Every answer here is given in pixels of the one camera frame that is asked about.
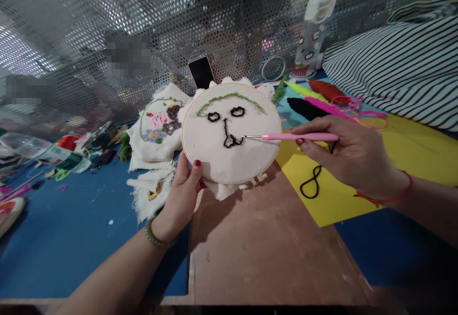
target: fingernail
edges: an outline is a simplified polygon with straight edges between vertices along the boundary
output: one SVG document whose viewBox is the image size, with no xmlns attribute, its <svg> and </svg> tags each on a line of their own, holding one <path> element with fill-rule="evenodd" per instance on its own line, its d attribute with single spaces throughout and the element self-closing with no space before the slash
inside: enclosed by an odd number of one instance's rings
<svg viewBox="0 0 458 315">
<path fill-rule="evenodd" d="M 296 144 L 298 146 L 302 146 L 302 144 L 304 144 L 305 140 L 303 138 L 297 138 L 296 139 Z"/>
</svg>

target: green bead bracelet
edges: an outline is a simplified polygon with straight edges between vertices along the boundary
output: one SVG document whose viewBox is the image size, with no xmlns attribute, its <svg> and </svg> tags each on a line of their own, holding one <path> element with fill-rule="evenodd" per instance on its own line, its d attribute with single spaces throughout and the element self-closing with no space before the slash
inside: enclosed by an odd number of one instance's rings
<svg viewBox="0 0 458 315">
<path fill-rule="evenodd" d="M 178 238 L 176 238 L 172 242 L 163 242 L 159 240 L 156 236 L 154 236 L 153 231 L 151 230 L 151 223 L 153 222 L 153 220 L 154 220 L 154 217 L 150 218 L 148 222 L 146 222 L 145 231 L 146 231 L 146 237 L 148 238 L 148 240 L 156 247 L 163 247 L 163 248 L 172 247 L 178 241 Z"/>
</svg>

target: plastic container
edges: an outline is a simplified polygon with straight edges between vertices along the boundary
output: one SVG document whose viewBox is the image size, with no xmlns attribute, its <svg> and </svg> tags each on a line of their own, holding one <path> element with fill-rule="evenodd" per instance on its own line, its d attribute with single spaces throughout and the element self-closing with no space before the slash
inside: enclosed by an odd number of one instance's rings
<svg viewBox="0 0 458 315">
<path fill-rule="evenodd" d="M 82 173 L 91 165 L 90 160 L 38 137 L 10 133 L 0 128 L 0 143 L 12 152 L 29 159 L 44 162 L 56 168 Z"/>
<path fill-rule="evenodd" d="M 321 66 L 320 49 L 326 26 L 337 0 L 309 0 L 304 15 L 299 45 L 291 78 L 304 80 L 313 77 Z"/>
</svg>

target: perforated metal mesh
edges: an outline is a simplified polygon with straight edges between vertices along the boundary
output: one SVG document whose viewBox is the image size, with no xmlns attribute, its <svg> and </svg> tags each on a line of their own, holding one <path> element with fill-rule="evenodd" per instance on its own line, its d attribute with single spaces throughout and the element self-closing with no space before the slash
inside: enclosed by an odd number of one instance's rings
<svg viewBox="0 0 458 315">
<path fill-rule="evenodd" d="M 383 25 L 413 0 L 338 0 L 323 47 Z M 153 92 L 173 81 L 193 94 L 188 62 L 208 56 L 216 82 L 261 80 L 280 55 L 293 67 L 307 0 L 0 0 L 0 125 L 48 139 L 80 126 L 135 119 Z M 151 73 L 111 76 L 107 35 L 151 37 Z M 39 78 L 53 101 L 11 100 L 8 82 Z"/>
</svg>

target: hand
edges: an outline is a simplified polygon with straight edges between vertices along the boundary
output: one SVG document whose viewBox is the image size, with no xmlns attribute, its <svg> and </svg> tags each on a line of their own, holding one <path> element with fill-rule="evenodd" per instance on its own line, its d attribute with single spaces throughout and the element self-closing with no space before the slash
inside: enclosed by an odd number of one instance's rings
<svg viewBox="0 0 458 315">
<path fill-rule="evenodd" d="M 166 204 L 151 223 L 151 230 L 159 240 L 172 242 L 191 220 L 197 194 L 202 188 L 201 176 L 200 160 L 194 161 L 189 169 L 186 155 L 181 152 Z"/>
<path fill-rule="evenodd" d="M 319 131 L 339 137 L 333 154 L 309 140 L 298 138 L 296 143 L 343 184 L 375 200 L 392 199 L 408 187 L 408 177 L 388 158 L 379 132 L 328 115 L 293 128 L 291 133 Z"/>
</svg>

